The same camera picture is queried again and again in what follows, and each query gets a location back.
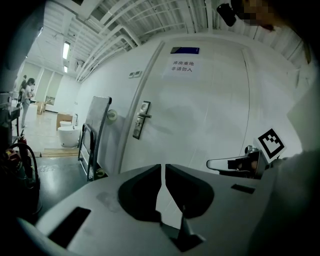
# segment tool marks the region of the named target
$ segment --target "floor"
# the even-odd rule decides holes
[[[35,120],[25,120],[26,128],[24,135],[27,144],[34,152],[43,152],[44,149],[61,149],[57,125],[57,114],[52,112],[44,112],[42,115],[37,114]],[[16,122],[12,124],[12,134],[17,135]]]
[[[40,202],[42,208],[28,221],[35,224],[50,208],[87,184],[87,177],[78,158],[36,158],[40,179]]]

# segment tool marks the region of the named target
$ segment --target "ceiling light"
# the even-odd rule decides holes
[[[68,57],[69,48],[70,48],[70,43],[64,42],[62,57],[63,57],[65,60],[66,60],[67,57]]]

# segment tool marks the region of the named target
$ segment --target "black slot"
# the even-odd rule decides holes
[[[254,187],[243,186],[243,185],[239,185],[239,184],[234,184],[231,188],[234,190],[239,190],[241,192],[245,192],[245,193],[249,193],[249,194],[253,194],[256,190]]]
[[[75,208],[49,235],[49,239],[63,248],[67,248],[68,244],[75,236],[81,225],[88,217],[91,210],[81,207]]]

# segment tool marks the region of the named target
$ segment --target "wooden pallet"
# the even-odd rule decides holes
[[[45,148],[41,153],[43,158],[59,158],[59,157],[77,157],[79,149],[71,148]]]

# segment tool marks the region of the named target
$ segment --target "woman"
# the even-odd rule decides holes
[[[23,107],[23,114],[22,114],[22,128],[25,128],[25,120],[26,120],[26,115],[27,111],[30,105],[30,99],[35,96],[35,94],[32,92],[33,90],[31,87],[35,85],[35,79],[34,78],[29,78],[28,82],[22,86],[21,91],[23,92],[22,96],[22,107]]]

